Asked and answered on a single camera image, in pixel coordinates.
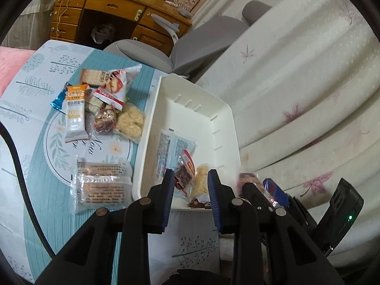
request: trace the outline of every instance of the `wooden desk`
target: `wooden desk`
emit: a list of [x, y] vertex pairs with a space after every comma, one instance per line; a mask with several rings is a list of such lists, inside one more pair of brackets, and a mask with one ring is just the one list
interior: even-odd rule
[[116, 27], [114, 41], [131, 38], [169, 55], [173, 41], [151, 14], [178, 24], [178, 37], [191, 27], [191, 20], [164, 0], [56, 0], [51, 14], [50, 39], [102, 49], [91, 39], [92, 28], [97, 24], [113, 24]]

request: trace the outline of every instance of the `black device with green light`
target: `black device with green light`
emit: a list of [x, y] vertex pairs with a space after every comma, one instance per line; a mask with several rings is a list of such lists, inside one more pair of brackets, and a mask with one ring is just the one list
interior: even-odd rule
[[312, 234], [313, 241], [328, 256], [346, 235], [364, 205], [364, 199], [345, 179], [341, 179], [330, 206]]

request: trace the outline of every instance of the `screw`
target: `screw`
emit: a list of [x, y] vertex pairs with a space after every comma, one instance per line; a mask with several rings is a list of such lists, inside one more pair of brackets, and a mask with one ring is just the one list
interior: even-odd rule
[[152, 200], [149, 197], [143, 197], [140, 199], [141, 205], [149, 205], [152, 202]]
[[276, 214], [279, 217], [284, 217], [284, 216], [286, 216], [286, 210], [284, 208], [277, 208], [276, 209]]
[[106, 208], [99, 208], [96, 210], [96, 215], [99, 217], [102, 217], [107, 214], [107, 209]]
[[233, 205], [242, 205], [243, 201], [240, 198], [234, 198], [233, 200], [231, 200], [231, 203]]

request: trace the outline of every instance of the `teal stripe on tablecloth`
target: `teal stripe on tablecloth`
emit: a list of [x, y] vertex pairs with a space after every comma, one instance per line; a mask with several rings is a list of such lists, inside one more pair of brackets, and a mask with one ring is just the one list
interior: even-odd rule
[[[81, 64], [80, 68], [72, 75], [69, 83], [79, 83], [79, 75], [83, 68], [108, 71], [111, 69], [126, 68], [137, 64], [138, 63], [133, 60], [128, 60], [100, 50], [94, 50]], [[128, 93], [130, 102], [135, 104], [141, 110], [145, 109], [154, 71], [154, 68], [143, 65], [139, 76], [133, 82], [131, 90]], [[52, 119], [55, 113], [56, 110], [51, 109], [37, 140], [27, 178], [27, 188], [41, 228], [54, 252], [57, 253], [77, 229], [88, 219], [93, 213], [93, 210], [88, 210], [75, 216], [69, 214], [70, 188], [55, 177], [46, 162], [43, 138], [48, 122]], [[137, 153], [137, 146], [135, 144], [133, 145], [131, 160], [132, 167], [134, 167]], [[24, 209], [24, 235], [30, 268], [33, 277], [36, 280], [51, 259], [42, 246], [26, 209]], [[116, 284], [117, 280], [116, 267], [119, 259], [120, 237], [118, 237], [117, 241], [112, 284]]]

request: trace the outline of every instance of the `drawer handle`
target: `drawer handle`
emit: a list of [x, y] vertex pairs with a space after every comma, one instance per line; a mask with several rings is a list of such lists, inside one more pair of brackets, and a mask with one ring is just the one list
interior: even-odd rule
[[136, 13], [136, 16], [134, 17], [134, 20], [135, 20], [135, 21], [139, 21], [140, 16], [141, 16], [142, 13], [143, 13], [143, 11], [142, 11], [141, 9], [139, 9], [139, 10], [137, 11], [137, 13]]

